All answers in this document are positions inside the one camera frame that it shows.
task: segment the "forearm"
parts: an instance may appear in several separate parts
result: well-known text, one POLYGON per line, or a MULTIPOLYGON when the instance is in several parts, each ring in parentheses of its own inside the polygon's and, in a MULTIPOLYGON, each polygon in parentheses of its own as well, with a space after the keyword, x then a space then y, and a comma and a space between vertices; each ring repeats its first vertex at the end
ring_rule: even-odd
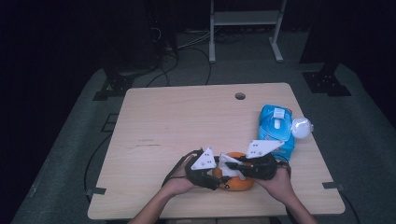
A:
POLYGON ((299 224, 318 224, 297 197, 289 200, 285 206, 299 224))
POLYGON ((174 195, 160 189, 146 206, 128 224, 152 224, 160 217, 166 204, 174 195))

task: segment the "table hole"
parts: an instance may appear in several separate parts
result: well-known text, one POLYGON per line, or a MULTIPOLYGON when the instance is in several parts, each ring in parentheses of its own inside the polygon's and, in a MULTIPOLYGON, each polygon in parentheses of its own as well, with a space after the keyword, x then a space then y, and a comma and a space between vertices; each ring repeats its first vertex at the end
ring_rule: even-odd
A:
POLYGON ((237 93, 235 94, 235 98, 236 98, 237 100, 245 100, 245 98, 247 98, 247 97, 246 97, 246 95, 245 95, 244 93, 242 93, 242 92, 237 92, 237 93))

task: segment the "person's right hand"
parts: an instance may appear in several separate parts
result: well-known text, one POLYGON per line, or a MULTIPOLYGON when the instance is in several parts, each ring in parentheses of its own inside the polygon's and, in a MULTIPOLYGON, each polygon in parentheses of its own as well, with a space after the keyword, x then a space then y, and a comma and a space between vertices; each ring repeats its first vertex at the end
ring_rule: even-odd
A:
POLYGON ((291 185, 289 173, 284 167, 278 167, 276 175, 270 180, 255 179, 255 181, 265 188, 274 199, 283 204, 287 204, 297 197, 291 185))

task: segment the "white round object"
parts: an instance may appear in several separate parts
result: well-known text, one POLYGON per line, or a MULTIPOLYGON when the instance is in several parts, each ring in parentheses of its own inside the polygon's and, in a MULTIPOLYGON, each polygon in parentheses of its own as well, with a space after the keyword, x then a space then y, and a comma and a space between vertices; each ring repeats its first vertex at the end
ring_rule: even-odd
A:
POLYGON ((312 124, 309 119, 294 119, 291 124, 291 133, 295 138, 303 139, 311 133, 312 124))

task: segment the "gray carpet floor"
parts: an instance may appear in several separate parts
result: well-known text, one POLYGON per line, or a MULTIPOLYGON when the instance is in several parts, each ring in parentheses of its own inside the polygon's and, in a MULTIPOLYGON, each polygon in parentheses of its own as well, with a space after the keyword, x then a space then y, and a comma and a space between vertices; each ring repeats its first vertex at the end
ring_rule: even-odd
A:
MULTIPOLYGON (((343 65, 338 66, 335 75, 351 96, 311 93, 302 72, 318 71, 322 64, 299 64, 307 35, 281 32, 278 44, 283 63, 275 61, 268 43, 269 33, 238 35, 244 38, 232 44, 217 44, 217 61, 211 64, 208 85, 289 83, 305 116, 315 124, 313 135, 334 181, 346 187, 344 193, 361 223, 394 223, 396 132, 356 74, 343 65)), ((180 45, 195 38, 196 35, 186 34, 177 37, 180 45)), ((207 40, 193 47, 207 53, 207 40)), ((205 85, 209 63, 196 49, 179 53, 177 67, 168 72, 170 86, 205 85)), ((170 69, 175 62, 174 58, 165 57, 163 69, 170 69)), ((133 88, 145 88, 161 72, 138 77, 133 88)), ((95 186, 108 147, 109 133, 102 129, 110 114, 119 113, 123 100, 122 97, 92 100, 105 81, 103 70, 92 74, 13 223, 105 223, 87 217, 89 202, 84 189, 86 166, 98 149, 86 174, 88 188, 95 186)), ((162 76, 150 87, 166 85, 162 76)), ((112 125, 108 124, 106 129, 111 130, 112 125)), ((347 202, 344 214, 316 217, 319 223, 357 223, 347 202)), ((280 219, 290 223, 287 217, 280 219)))

